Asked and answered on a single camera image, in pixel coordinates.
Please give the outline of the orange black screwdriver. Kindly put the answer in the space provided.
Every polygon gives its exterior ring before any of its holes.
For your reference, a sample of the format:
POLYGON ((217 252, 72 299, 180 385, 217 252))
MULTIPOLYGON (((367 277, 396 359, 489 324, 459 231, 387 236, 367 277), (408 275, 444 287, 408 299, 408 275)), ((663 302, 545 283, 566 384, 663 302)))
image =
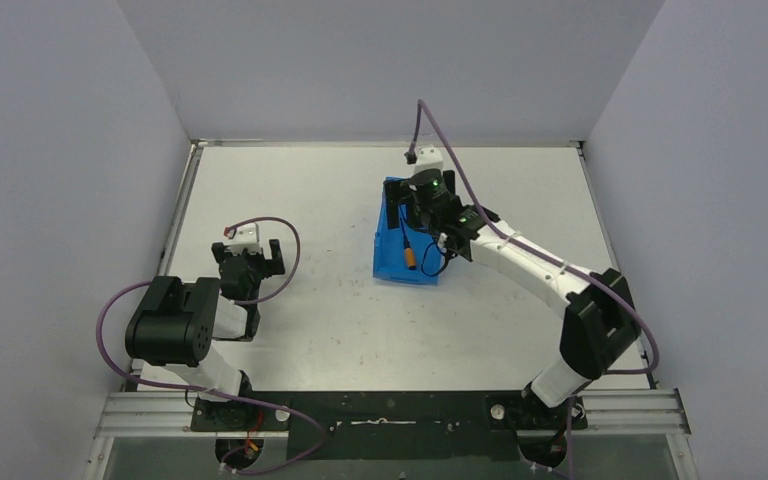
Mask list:
POLYGON ((416 255, 412 248, 409 236, 407 235, 407 222, 403 215, 399 215, 399 225, 403 241, 403 254, 406 268, 410 271, 417 269, 416 255))

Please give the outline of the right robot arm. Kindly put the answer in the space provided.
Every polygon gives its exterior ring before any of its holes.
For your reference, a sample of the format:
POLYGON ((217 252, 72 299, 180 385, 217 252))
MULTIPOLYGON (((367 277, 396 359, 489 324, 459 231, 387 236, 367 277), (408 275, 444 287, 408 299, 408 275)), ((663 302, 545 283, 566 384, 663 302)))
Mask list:
POLYGON ((506 410, 522 428, 554 428, 567 402, 611 373, 643 333, 628 282, 612 268, 598 272, 564 261, 525 239, 492 210, 464 203, 454 187, 452 170, 427 169, 407 179, 385 180, 388 225, 429 235, 445 263, 460 257, 502 274, 560 318, 557 352, 506 410))

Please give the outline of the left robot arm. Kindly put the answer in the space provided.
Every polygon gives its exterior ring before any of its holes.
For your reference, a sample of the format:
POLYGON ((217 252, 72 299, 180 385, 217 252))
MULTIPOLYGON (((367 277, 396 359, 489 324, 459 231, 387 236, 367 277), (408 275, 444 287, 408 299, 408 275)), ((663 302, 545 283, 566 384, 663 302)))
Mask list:
POLYGON ((247 374, 232 366, 215 341, 250 342, 258 332, 257 305, 264 280, 286 267, 277 239, 215 242, 215 277, 186 283, 157 276, 149 284, 125 333, 127 353, 164 368, 197 388, 195 413, 233 431, 255 425, 262 412, 247 374))

